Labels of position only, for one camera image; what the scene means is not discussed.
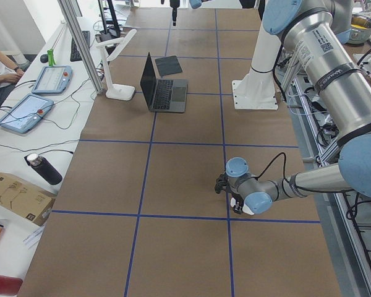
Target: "green object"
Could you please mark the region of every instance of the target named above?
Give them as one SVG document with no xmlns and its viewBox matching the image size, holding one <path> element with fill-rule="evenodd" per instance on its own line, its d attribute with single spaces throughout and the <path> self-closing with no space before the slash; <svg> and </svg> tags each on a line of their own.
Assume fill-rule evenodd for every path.
<svg viewBox="0 0 371 297">
<path fill-rule="evenodd" d="M 54 49 L 51 48 L 51 49 L 47 50 L 47 54 L 48 54 L 48 65 L 49 66 L 54 66 L 56 64 L 55 60 L 54 60 Z"/>
</svg>

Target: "laptop trackpad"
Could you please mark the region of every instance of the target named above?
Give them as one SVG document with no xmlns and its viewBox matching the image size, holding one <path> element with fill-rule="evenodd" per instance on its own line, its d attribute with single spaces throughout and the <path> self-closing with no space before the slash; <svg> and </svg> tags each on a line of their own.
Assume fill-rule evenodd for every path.
<svg viewBox="0 0 371 297">
<path fill-rule="evenodd" d="M 172 91 L 171 101 L 184 102 L 186 100 L 187 88 L 184 87 L 175 87 Z"/>
</svg>

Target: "black keyboard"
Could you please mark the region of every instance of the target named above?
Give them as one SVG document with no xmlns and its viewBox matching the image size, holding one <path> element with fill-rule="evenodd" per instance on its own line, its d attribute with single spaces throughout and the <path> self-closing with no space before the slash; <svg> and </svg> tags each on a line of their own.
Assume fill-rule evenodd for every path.
<svg viewBox="0 0 371 297">
<path fill-rule="evenodd" d="M 89 47 L 89 39 L 90 39 L 90 33 L 89 31 L 83 31 L 82 34 L 84 35 L 85 42 L 87 43 L 87 46 Z M 72 38 L 72 45 L 70 49 L 70 62 L 75 61 L 81 61 L 81 55 L 80 52 L 77 49 L 77 45 L 75 45 L 75 41 Z"/>
<path fill-rule="evenodd" d="M 168 110 L 171 106 L 173 80 L 159 80 L 156 86 L 153 108 L 155 110 Z"/>
</svg>

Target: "laptop screen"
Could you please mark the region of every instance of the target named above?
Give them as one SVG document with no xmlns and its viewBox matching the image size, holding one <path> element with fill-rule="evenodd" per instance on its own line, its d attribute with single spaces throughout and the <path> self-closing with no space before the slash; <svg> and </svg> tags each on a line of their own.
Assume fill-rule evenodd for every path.
<svg viewBox="0 0 371 297">
<path fill-rule="evenodd" d="M 154 71 L 153 61 L 150 53 L 148 53 L 146 65 L 144 66 L 143 76 L 140 81 L 140 86 L 146 99 L 147 106 L 151 106 L 154 97 L 154 88 L 156 84 L 156 76 Z"/>
</svg>

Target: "white table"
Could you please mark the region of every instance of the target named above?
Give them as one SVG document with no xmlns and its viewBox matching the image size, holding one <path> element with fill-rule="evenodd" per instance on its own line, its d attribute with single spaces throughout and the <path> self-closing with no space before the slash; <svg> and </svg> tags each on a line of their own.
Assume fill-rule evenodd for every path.
<svg viewBox="0 0 371 297">
<path fill-rule="evenodd" d="M 84 18 L 79 18 L 79 24 L 82 30 L 89 30 L 91 33 L 90 43 L 93 42 L 95 31 L 92 27 L 92 22 Z M 25 75 L 21 78 L 19 84 L 28 80 L 35 80 L 41 71 L 43 64 L 40 62 L 41 54 L 46 53 L 55 42 L 59 32 L 62 29 L 61 24 L 47 44 L 40 51 L 39 55 L 32 62 Z M 88 74 L 84 68 L 82 61 L 70 62 L 70 43 L 71 35 L 68 28 L 62 33 L 55 49 L 54 59 L 57 65 L 70 65 L 73 70 L 71 82 L 63 94 L 56 96 L 47 96 L 48 98 L 58 102 L 69 96 L 76 90 L 83 81 L 88 79 Z M 100 52 L 92 46 L 90 49 L 93 62 L 97 66 L 100 63 Z M 30 93 L 31 84 L 25 84 L 16 88 L 3 103 L 3 106 L 14 106 L 26 94 Z M 38 125 L 26 134 L 17 134 L 10 132 L 0 127 L 0 144 L 16 147 L 22 150 L 35 149 L 44 147 L 49 144 L 56 144 L 65 142 L 67 140 L 77 140 L 80 137 L 89 112 L 93 105 L 95 97 L 94 88 L 90 81 L 88 81 L 75 95 L 74 99 L 80 104 L 80 109 L 74 119 L 70 128 L 62 130 L 56 127 L 53 123 L 47 121 L 40 121 Z M 61 127 L 67 127 L 77 110 L 78 104 L 71 98 L 67 98 L 53 106 L 50 113 L 46 115 L 46 119 L 56 122 Z M 0 111 L 0 118 L 5 114 Z M 41 153 L 51 149 L 63 149 L 74 151 L 77 142 L 70 142 L 54 147 L 34 150 L 32 152 Z M 0 172 L 12 173 L 27 181 L 30 181 L 37 186 L 40 186 L 52 193 L 57 194 L 61 187 L 61 183 L 56 186 L 48 184 L 41 176 L 34 170 L 27 166 L 24 156 L 30 152 L 18 152 L 11 148 L 0 147 Z M 49 152 L 44 154 L 49 162 L 63 175 L 66 174 L 70 164 L 72 155 L 67 152 Z M 38 226 L 27 221 L 24 218 L 10 212 L 9 210 L 0 206 L 0 222 L 5 225 L 4 233 L 0 237 L 0 274 L 12 277 L 24 278 L 27 273 L 30 261 L 32 260 L 37 244 L 30 249 L 26 248 L 23 240 L 32 234 Z"/>
</svg>

